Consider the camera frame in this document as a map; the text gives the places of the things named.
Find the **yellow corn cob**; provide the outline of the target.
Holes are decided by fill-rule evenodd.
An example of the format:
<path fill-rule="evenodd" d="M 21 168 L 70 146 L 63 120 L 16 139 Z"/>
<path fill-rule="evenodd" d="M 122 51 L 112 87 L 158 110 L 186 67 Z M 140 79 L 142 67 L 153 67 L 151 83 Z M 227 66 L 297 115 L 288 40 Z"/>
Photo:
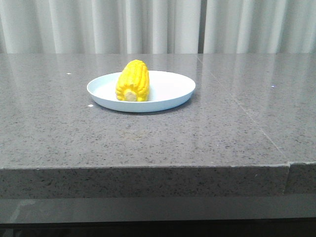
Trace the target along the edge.
<path fill-rule="evenodd" d="M 150 79 L 147 65 L 141 60 L 129 62 L 116 84 L 116 98 L 119 101 L 145 102 L 150 93 Z"/>

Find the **light blue round plate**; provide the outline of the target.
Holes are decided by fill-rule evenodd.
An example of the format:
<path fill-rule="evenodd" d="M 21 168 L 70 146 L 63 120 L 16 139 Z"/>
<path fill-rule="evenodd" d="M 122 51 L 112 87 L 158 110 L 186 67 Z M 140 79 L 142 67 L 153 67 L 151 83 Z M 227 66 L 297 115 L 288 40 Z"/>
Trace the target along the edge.
<path fill-rule="evenodd" d="M 116 98 L 115 88 L 120 72 L 100 76 L 87 85 L 87 91 L 99 105 L 120 112 L 147 113 L 175 108 L 187 102 L 196 84 L 184 75 L 149 71 L 150 94 L 146 102 L 126 102 Z"/>

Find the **white pleated curtain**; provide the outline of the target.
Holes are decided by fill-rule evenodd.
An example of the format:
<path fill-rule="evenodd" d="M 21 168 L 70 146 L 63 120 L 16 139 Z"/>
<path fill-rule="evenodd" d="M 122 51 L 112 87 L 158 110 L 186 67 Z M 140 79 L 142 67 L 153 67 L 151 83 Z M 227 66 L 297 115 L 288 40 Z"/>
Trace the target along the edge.
<path fill-rule="evenodd" d="M 313 0 L 3 0 L 2 53 L 314 53 Z"/>

